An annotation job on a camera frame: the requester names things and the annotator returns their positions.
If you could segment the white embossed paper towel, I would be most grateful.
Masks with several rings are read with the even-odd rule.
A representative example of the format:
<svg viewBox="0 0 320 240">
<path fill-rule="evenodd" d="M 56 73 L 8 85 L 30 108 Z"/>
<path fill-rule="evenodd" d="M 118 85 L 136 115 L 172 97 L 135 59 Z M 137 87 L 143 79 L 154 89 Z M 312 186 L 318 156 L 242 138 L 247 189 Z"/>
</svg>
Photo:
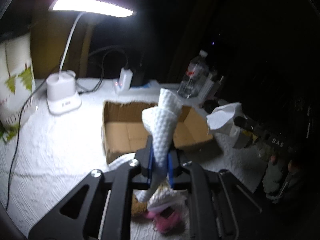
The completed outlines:
<svg viewBox="0 0 320 240">
<path fill-rule="evenodd" d="M 158 105 L 142 111 L 143 125 L 152 135 L 153 171 L 150 188 L 136 193 L 139 202 L 148 202 L 167 177 L 167 156 L 182 107 L 175 93 L 162 88 Z"/>
</svg>

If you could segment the open cardboard box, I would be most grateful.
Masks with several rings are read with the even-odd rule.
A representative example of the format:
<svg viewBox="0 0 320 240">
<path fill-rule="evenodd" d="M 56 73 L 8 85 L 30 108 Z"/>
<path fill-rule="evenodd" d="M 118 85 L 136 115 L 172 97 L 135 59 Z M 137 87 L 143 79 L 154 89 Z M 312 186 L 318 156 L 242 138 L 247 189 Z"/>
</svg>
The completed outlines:
<svg viewBox="0 0 320 240">
<path fill-rule="evenodd" d="M 106 162 L 144 148 L 149 133 L 142 123 L 142 111 L 154 103 L 116 103 L 106 101 L 103 109 L 103 136 Z M 174 133 L 174 145 L 185 152 L 195 152 L 213 140 L 204 118 L 190 106 L 182 107 Z"/>
</svg>

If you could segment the pink fluffy item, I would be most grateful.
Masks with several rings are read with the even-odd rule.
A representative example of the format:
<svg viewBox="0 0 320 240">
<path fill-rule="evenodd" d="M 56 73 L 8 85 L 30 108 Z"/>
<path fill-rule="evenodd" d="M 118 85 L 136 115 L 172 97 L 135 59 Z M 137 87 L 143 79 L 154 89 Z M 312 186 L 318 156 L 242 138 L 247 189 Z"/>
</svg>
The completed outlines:
<svg viewBox="0 0 320 240">
<path fill-rule="evenodd" d="M 182 211 L 179 207 L 168 204 L 151 207 L 143 213 L 143 217 L 153 222 L 155 229 L 161 234 L 167 234 L 183 226 Z"/>
</svg>

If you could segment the white power strip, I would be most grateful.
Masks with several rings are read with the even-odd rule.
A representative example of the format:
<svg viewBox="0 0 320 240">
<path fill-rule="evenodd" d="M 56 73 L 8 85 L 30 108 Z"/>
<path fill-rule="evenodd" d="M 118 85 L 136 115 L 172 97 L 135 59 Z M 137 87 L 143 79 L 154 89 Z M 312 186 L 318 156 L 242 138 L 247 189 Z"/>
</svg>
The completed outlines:
<svg viewBox="0 0 320 240">
<path fill-rule="evenodd" d="M 119 84 L 118 79 L 113 79 L 112 85 L 117 95 L 139 95 L 139 94 L 158 94 L 161 90 L 161 85 L 156 80 L 150 80 L 143 86 L 132 86 L 123 88 Z"/>
</svg>

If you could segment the white perforated basket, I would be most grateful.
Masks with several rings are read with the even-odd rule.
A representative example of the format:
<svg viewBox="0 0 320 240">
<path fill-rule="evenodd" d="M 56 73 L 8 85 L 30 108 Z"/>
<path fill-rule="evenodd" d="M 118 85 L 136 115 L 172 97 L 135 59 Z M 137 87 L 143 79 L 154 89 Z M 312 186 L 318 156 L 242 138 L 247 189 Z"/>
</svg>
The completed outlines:
<svg viewBox="0 0 320 240">
<path fill-rule="evenodd" d="M 218 75 L 217 72 L 209 73 L 204 85 L 199 92 L 199 99 L 205 101 L 212 99 L 219 90 L 224 79 L 223 75 Z"/>
</svg>

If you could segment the black power adapter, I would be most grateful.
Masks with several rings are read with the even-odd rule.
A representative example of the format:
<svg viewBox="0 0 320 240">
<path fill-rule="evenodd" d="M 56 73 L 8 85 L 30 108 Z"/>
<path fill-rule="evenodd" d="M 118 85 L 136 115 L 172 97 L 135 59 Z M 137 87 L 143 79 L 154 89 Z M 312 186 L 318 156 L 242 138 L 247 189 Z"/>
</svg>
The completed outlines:
<svg viewBox="0 0 320 240">
<path fill-rule="evenodd" d="M 144 71 L 141 69 L 132 71 L 133 72 L 133 76 L 131 79 L 131 85 L 130 87 L 140 87 L 142 85 L 144 85 Z"/>
</svg>

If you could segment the white usb charger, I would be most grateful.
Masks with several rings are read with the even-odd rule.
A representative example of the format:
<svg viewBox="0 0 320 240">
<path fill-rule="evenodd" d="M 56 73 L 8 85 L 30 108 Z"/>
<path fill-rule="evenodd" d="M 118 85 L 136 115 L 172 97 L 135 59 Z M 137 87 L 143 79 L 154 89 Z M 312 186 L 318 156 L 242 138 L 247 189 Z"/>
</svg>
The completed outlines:
<svg viewBox="0 0 320 240">
<path fill-rule="evenodd" d="M 129 90 L 133 72 L 130 68 L 122 68 L 120 72 L 118 85 L 121 90 Z"/>
</svg>

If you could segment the clear plastic water bottle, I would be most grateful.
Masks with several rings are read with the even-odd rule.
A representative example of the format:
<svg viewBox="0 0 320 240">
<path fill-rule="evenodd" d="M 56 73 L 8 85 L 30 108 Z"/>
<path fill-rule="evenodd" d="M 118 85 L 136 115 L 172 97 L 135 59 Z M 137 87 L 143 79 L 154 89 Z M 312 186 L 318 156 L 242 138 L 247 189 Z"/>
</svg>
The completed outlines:
<svg viewBox="0 0 320 240">
<path fill-rule="evenodd" d="M 188 99 L 198 96 L 209 73 L 209 67 L 206 65 L 206 57 L 207 53 L 201 50 L 199 55 L 189 63 L 177 91 L 181 97 Z"/>
</svg>

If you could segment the white green patterned bag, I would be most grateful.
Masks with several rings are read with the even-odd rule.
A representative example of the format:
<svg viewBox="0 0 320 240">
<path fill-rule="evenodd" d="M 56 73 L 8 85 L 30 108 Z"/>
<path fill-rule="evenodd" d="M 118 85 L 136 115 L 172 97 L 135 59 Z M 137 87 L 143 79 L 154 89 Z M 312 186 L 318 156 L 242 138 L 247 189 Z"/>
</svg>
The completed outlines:
<svg viewBox="0 0 320 240">
<path fill-rule="evenodd" d="M 30 34 L 1 43 L 1 138 L 8 142 L 36 111 Z"/>
</svg>

